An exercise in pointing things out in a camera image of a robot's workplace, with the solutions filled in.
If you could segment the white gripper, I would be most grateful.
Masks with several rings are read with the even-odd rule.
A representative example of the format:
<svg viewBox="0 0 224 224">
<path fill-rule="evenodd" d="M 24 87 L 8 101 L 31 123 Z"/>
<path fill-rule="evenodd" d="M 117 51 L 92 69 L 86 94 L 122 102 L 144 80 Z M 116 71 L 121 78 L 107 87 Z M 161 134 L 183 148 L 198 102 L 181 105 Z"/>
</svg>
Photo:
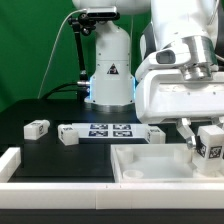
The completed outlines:
<svg viewBox="0 0 224 224">
<path fill-rule="evenodd" d="M 212 80 L 185 81 L 178 69 L 153 70 L 136 88 L 135 107 L 141 123 L 177 120 L 176 129 L 189 149 L 196 148 L 191 119 L 212 118 L 224 130 L 224 72 Z"/>
</svg>

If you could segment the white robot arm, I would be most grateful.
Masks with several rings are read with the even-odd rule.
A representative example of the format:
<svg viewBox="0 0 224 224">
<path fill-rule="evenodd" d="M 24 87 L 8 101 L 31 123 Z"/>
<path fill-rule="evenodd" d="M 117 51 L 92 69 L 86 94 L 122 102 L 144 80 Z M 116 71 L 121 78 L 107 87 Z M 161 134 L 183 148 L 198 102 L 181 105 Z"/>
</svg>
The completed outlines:
<svg viewBox="0 0 224 224">
<path fill-rule="evenodd" d="M 190 148 L 193 121 L 224 126 L 224 72 L 216 49 L 224 32 L 220 0 L 72 0 L 84 30 L 96 29 L 96 71 L 88 104 L 103 110 L 132 104 L 140 122 L 174 122 Z M 130 39 L 113 20 L 149 12 L 135 81 L 128 69 Z"/>
</svg>

